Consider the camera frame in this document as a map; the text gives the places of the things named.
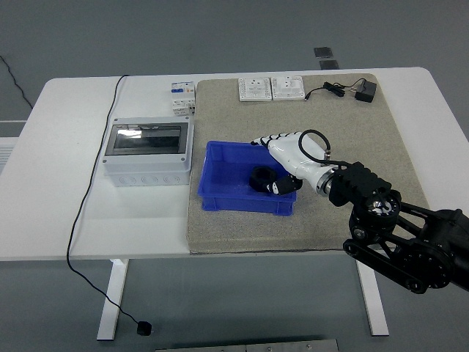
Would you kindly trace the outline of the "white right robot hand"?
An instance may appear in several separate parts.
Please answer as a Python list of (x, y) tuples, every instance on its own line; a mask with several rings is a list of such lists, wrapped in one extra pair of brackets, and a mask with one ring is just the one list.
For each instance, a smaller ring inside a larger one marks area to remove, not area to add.
[(249, 180), (254, 190), (284, 195), (297, 191), (307, 180), (318, 194), (328, 194), (335, 167), (330, 160), (330, 142), (319, 131), (310, 129), (273, 134), (259, 137), (251, 144), (265, 147), (288, 172), (288, 175), (278, 178), (265, 166), (255, 167)]

